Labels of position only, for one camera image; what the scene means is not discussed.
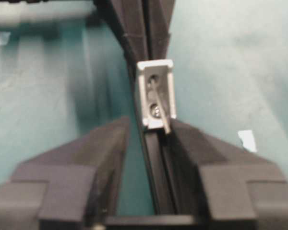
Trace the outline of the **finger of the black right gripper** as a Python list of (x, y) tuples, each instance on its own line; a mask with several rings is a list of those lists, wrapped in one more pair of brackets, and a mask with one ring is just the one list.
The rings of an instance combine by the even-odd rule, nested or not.
[(147, 1), (149, 51), (152, 60), (166, 58), (174, 5), (174, 0)]
[(141, 0), (109, 0), (108, 23), (121, 45), (130, 68), (148, 60), (148, 47)]

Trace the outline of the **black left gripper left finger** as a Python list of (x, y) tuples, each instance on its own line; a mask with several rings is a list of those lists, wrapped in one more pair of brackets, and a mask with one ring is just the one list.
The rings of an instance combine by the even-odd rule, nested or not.
[(0, 184), (0, 230), (85, 230), (115, 215), (129, 119), (19, 163)]

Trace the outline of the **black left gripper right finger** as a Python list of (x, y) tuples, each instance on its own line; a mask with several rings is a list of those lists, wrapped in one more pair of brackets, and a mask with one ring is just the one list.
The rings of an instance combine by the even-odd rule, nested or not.
[(211, 230), (288, 230), (288, 179), (254, 153), (171, 120), (178, 211)]

